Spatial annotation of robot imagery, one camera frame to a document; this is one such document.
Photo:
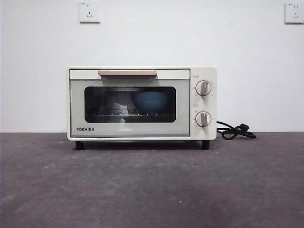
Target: black foot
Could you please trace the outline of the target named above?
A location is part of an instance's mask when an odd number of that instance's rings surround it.
[[[203,150],[209,150],[209,144],[210,144],[209,140],[202,140],[201,141],[201,148]]]
[[[80,151],[84,149],[84,143],[80,141],[75,141],[75,149]]]

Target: dial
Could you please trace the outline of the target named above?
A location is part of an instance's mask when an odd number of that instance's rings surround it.
[[[202,80],[196,84],[195,89],[200,96],[207,96],[211,92],[211,84],[206,80]]]
[[[211,116],[207,112],[199,112],[195,117],[195,121],[198,126],[207,127],[211,122]]]

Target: toshiba logo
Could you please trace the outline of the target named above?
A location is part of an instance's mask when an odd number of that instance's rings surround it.
[[[93,132],[94,128],[77,128],[79,132]]]

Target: glass window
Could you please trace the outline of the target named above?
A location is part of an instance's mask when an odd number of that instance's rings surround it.
[[[87,87],[88,123],[172,123],[176,119],[174,87]]]

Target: oven door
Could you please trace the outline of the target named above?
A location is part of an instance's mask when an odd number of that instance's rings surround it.
[[[70,70],[71,138],[189,137],[190,71]]]

